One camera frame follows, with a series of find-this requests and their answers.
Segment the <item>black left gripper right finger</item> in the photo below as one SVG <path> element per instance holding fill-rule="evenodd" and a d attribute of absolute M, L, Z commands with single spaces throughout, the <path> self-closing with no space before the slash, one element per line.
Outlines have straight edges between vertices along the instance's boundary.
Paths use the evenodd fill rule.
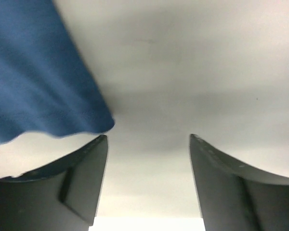
<path fill-rule="evenodd" d="M 208 231 L 289 231 L 289 178 L 248 165 L 195 134 L 190 158 Z"/>

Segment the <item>navy blue t shirt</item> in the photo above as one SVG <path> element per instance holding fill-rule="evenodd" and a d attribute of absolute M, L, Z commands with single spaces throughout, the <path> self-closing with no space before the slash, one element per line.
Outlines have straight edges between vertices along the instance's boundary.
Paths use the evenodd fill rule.
<path fill-rule="evenodd" d="M 115 122 L 51 0 L 0 0 L 0 143 L 103 134 Z"/>

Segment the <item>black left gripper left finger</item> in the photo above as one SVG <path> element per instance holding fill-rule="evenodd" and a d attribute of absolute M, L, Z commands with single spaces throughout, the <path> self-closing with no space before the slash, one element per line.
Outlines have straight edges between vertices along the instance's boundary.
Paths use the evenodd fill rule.
<path fill-rule="evenodd" d="M 0 179 L 0 231 L 86 231 L 94 223 L 108 139 L 17 178 Z"/>

